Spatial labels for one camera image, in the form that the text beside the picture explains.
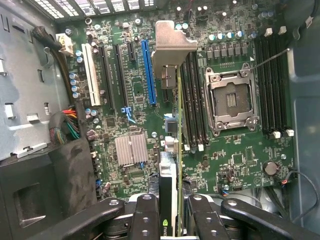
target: cpu socket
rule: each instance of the cpu socket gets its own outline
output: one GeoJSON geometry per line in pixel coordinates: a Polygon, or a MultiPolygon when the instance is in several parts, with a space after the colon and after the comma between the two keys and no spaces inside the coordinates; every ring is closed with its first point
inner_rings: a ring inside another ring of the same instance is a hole
{"type": "Polygon", "coordinates": [[[205,100],[213,135],[218,137],[222,130],[241,127],[255,131],[259,117],[250,65],[244,63],[240,71],[223,73],[216,73],[208,67],[205,78],[205,100]]]}

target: motherboard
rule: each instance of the motherboard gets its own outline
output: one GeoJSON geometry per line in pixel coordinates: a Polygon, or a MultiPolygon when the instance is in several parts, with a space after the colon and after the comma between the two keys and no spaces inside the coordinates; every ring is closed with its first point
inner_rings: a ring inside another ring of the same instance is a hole
{"type": "Polygon", "coordinates": [[[160,152],[177,153],[178,145],[182,178],[194,193],[283,180],[294,166],[286,56],[255,68],[286,48],[282,8],[277,0],[172,0],[161,10],[60,29],[73,43],[67,59],[73,96],[86,113],[101,196],[148,193],[160,152]],[[197,41],[175,70],[182,102],[175,81],[170,87],[154,74],[158,21],[173,21],[197,41]]]}

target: heatsink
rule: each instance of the heatsink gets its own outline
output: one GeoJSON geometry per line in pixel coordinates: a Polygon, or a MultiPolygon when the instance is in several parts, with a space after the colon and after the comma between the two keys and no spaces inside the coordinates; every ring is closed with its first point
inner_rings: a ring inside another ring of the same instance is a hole
{"type": "Polygon", "coordinates": [[[148,161],[148,149],[144,133],[117,137],[114,141],[119,166],[148,161]]]}

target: blue pcie slot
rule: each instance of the blue pcie slot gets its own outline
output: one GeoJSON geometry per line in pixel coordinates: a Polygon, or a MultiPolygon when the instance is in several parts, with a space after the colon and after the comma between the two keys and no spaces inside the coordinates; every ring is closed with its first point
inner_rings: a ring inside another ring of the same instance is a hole
{"type": "Polygon", "coordinates": [[[141,45],[145,67],[146,83],[148,85],[149,101],[151,105],[154,105],[157,103],[157,100],[148,40],[142,40],[141,45]]]}

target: white pci slot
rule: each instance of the white pci slot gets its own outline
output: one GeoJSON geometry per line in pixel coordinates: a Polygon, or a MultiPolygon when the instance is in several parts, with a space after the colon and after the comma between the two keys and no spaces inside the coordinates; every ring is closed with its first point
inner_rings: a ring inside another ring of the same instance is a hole
{"type": "Polygon", "coordinates": [[[100,106],[100,95],[97,81],[96,68],[92,58],[91,46],[89,43],[81,44],[85,65],[86,78],[88,80],[90,100],[92,106],[100,106]]]}

